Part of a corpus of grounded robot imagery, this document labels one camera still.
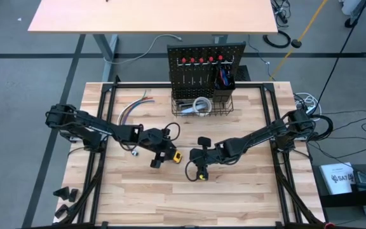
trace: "gray floor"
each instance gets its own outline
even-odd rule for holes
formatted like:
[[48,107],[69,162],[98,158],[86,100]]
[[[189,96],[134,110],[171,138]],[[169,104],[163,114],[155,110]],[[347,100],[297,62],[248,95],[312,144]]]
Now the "gray floor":
[[[290,0],[292,17],[289,28],[284,29],[297,38],[317,9],[320,1]],[[74,53],[78,35],[29,34],[27,28],[39,1],[0,0],[0,53]],[[303,39],[296,52],[337,53],[349,29],[347,19],[337,1],[329,1]],[[120,35],[118,53],[143,53],[156,35]],[[165,53],[167,44],[210,43],[209,35],[181,35],[183,42],[161,38],[152,52]],[[230,35],[229,42],[247,40],[246,35]],[[261,36],[251,36],[251,44],[262,53],[286,53],[266,45]],[[83,53],[98,53],[91,36],[87,36]],[[246,52],[254,52],[247,47]],[[346,53],[366,52],[366,10],[357,25]],[[271,71],[281,59],[266,58]],[[32,193],[37,172],[45,151],[50,129],[44,125],[44,112],[59,101],[72,59],[4,59],[0,58],[0,228],[21,227]],[[277,80],[291,81],[294,92],[319,93],[329,75],[335,59],[290,58],[278,73]],[[268,79],[266,65],[258,58],[244,58],[252,81]],[[123,81],[168,81],[167,59],[140,59],[132,64],[116,67]],[[68,98],[68,103],[79,106],[87,81],[100,81],[104,67],[102,59],[80,59]],[[322,99],[324,112],[366,109],[366,59],[344,58],[338,63],[330,85]],[[332,115],[335,127],[365,117],[366,113]],[[366,121],[334,132],[334,136],[362,136],[360,128]],[[332,140],[321,143],[323,149],[335,156],[366,148],[366,141]],[[51,195],[60,187],[69,143],[58,138],[50,168],[39,202],[34,226],[51,223],[57,199]],[[333,159],[311,150],[313,164],[335,163]],[[366,163],[366,152],[343,158],[345,162]],[[354,218],[348,226],[366,227],[356,209],[328,209],[329,219],[335,223]]]

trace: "wooden table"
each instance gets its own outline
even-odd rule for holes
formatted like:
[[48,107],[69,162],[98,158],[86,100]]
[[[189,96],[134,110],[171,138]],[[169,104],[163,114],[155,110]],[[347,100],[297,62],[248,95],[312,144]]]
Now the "wooden table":
[[[216,43],[227,43],[226,34],[276,34],[278,29],[270,0],[42,0],[28,31],[93,34],[112,61],[118,37],[108,43],[104,33],[214,34]],[[103,81],[110,72],[106,63]]]
[[[290,83],[276,82],[274,86],[280,114],[295,109]],[[97,114],[101,88],[101,83],[87,83],[81,110],[91,115]],[[139,156],[133,156],[110,139],[96,223],[108,221],[110,225],[130,226],[274,226],[275,221],[282,221],[273,159],[267,142],[250,148],[236,165],[210,165],[209,181],[192,183],[184,175],[190,149],[199,148],[199,136],[209,137],[215,143],[230,137],[243,137],[266,126],[259,89],[237,88],[233,92],[232,113],[206,118],[174,117],[170,90],[147,89],[146,95],[153,97],[155,103],[142,104],[134,109],[127,124],[143,124],[145,129],[149,129],[163,128],[173,121],[179,123],[182,131],[174,144],[182,152],[182,162],[175,164],[168,161],[160,169],[152,169],[149,163],[154,153],[139,148]],[[125,106],[141,98],[144,91],[145,88],[117,88],[112,122],[116,122]],[[171,128],[171,135],[174,135],[176,130]],[[81,143],[76,143],[71,149],[80,146]],[[303,143],[297,143],[297,150],[307,153]],[[89,152],[75,151],[69,157],[63,187],[81,191],[88,156]],[[290,163],[297,193],[313,214],[324,221],[310,161],[298,153],[291,153]],[[191,176],[195,175],[195,171],[194,166],[189,167]],[[294,221],[289,196],[287,200],[290,218]],[[91,203],[92,195],[86,208],[86,221]],[[60,199],[57,207],[62,204],[72,205]]]

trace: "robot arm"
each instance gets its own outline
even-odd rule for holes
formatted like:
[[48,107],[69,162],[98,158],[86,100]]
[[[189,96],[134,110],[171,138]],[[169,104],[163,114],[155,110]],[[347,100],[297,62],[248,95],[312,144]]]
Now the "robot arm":
[[269,139],[275,138],[276,147],[279,151],[294,149],[293,140],[296,137],[307,137],[313,133],[315,122],[310,120],[303,110],[295,110],[287,113],[283,118],[275,120],[272,124],[241,138],[230,138],[215,144],[214,149],[207,149],[211,146],[211,140],[206,137],[199,137],[198,144],[203,149],[192,149],[190,151],[190,162],[197,166],[196,179],[187,178],[190,181],[208,179],[207,166],[213,163],[233,165],[241,158],[247,149]]
[[72,105],[56,104],[46,113],[46,124],[60,131],[60,135],[69,141],[74,138],[83,140],[84,146],[91,151],[103,150],[102,140],[111,136],[126,150],[140,146],[154,152],[152,168],[159,168],[165,160],[181,161],[181,154],[170,139],[170,130],[152,128],[144,130],[143,125],[115,125],[96,118],[85,111],[78,111]]

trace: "yellow pole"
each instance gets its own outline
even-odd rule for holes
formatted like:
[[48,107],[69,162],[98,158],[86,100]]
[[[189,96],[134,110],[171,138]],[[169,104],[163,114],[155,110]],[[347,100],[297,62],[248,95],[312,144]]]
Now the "yellow pole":
[[[319,12],[322,10],[323,6],[327,3],[328,0],[323,0],[323,2],[321,3],[321,5],[318,7],[318,9],[316,10],[316,13],[313,15],[313,17],[311,18],[308,26],[304,29],[302,35],[299,37],[298,41],[302,41],[304,35],[306,35],[306,33],[308,32],[308,30],[311,27],[311,24],[313,24],[313,22],[316,20],[317,15],[319,14]],[[276,67],[276,69],[273,71],[272,75],[269,77],[269,80],[272,81],[274,80],[274,76],[275,74],[279,71],[279,69],[282,67],[282,65],[285,63],[286,59],[290,56],[290,54],[292,54],[292,52],[295,50],[294,47],[292,47],[289,52],[286,54],[286,56],[280,61],[278,67]]]

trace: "wire basket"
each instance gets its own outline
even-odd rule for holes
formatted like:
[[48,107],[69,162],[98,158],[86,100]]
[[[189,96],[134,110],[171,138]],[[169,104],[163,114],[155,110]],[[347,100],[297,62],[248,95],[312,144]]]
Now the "wire basket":
[[207,109],[199,109],[199,112],[190,112],[186,113],[184,110],[192,108],[194,99],[177,99],[174,100],[173,96],[172,98],[172,114],[175,116],[222,116],[222,115],[228,115],[230,112],[234,111],[234,105],[233,105],[233,98],[229,96],[228,100],[221,96],[220,98],[216,97],[213,99],[210,99],[212,104],[212,110],[207,114]]

